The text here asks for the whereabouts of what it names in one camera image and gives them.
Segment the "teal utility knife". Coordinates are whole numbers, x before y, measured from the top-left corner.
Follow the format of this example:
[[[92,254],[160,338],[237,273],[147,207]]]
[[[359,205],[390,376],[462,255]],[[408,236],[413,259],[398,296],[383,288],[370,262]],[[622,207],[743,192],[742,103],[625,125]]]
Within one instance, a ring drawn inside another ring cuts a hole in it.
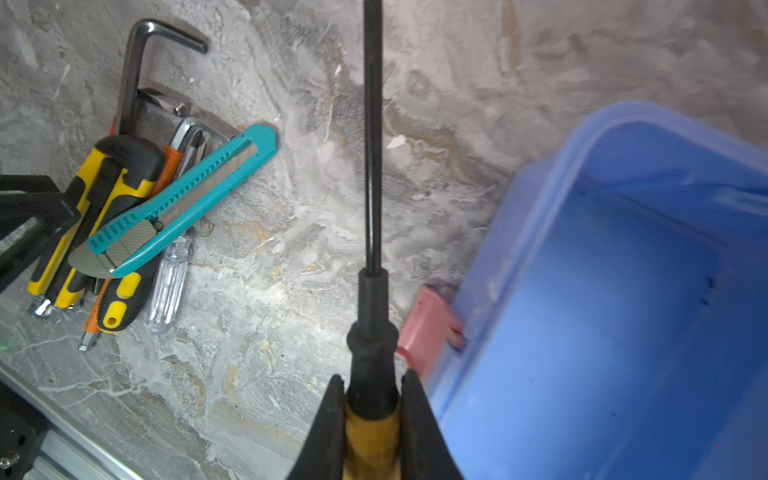
[[[278,134],[256,124],[233,137],[146,202],[115,217],[68,257],[78,272],[125,277],[165,248],[273,158]]]

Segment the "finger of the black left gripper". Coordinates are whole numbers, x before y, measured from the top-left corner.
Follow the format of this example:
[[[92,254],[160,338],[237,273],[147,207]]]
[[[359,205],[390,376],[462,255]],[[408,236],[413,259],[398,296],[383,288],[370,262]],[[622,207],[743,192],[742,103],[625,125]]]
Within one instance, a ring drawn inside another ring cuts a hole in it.
[[[23,233],[1,249],[1,291],[80,219],[77,205],[44,175],[1,176],[1,240]]]

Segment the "white blue plastic toolbox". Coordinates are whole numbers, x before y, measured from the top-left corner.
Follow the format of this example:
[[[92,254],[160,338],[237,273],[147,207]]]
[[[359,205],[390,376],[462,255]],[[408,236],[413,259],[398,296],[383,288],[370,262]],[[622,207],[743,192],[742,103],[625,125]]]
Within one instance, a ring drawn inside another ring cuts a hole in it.
[[[767,475],[767,154],[662,107],[511,181],[425,382],[467,479]]]

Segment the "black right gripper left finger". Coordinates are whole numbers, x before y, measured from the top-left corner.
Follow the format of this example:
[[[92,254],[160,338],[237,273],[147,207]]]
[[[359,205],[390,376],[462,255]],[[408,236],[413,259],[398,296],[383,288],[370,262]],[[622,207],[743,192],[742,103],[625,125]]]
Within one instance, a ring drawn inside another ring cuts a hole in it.
[[[329,380],[299,456],[288,480],[340,480],[345,457],[344,382],[336,374]]]

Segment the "clear handled screwdriver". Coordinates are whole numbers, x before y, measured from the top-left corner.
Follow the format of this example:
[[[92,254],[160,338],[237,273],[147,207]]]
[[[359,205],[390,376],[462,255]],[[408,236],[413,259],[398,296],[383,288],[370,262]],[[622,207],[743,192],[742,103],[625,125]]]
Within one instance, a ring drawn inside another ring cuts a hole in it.
[[[168,333],[176,322],[194,240],[188,233],[177,237],[160,259],[150,302],[147,329],[154,335]]]

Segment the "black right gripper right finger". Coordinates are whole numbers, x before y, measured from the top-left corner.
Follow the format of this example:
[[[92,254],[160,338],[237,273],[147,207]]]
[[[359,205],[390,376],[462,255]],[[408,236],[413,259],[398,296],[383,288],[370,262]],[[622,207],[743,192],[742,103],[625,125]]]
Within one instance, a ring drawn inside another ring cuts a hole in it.
[[[402,377],[399,448],[403,480],[463,479],[413,370]]]

